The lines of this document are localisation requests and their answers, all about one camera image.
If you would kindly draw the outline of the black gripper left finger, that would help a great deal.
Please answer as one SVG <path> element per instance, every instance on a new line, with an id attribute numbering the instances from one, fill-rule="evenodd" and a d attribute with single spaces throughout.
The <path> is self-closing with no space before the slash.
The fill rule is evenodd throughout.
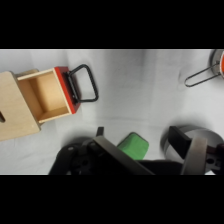
<path id="1" fill-rule="evenodd" d="M 119 150 L 116 146 L 109 142 L 103 134 L 104 128 L 99 127 L 93 142 L 102 152 L 106 153 L 120 166 L 120 170 L 124 170 L 125 173 L 130 175 L 152 175 L 150 170 Z"/>

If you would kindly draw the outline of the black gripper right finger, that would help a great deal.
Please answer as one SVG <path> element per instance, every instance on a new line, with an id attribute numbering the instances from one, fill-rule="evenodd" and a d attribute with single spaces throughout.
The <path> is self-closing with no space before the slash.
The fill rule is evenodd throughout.
<path id="1" fill-rule="evenodd" d="M 184 160 L 182 175 L 203 175 L 206 168 L 207 139 L 195 136 L 190 139 L 176 126 L 170 126 L 168 142 Z"/>

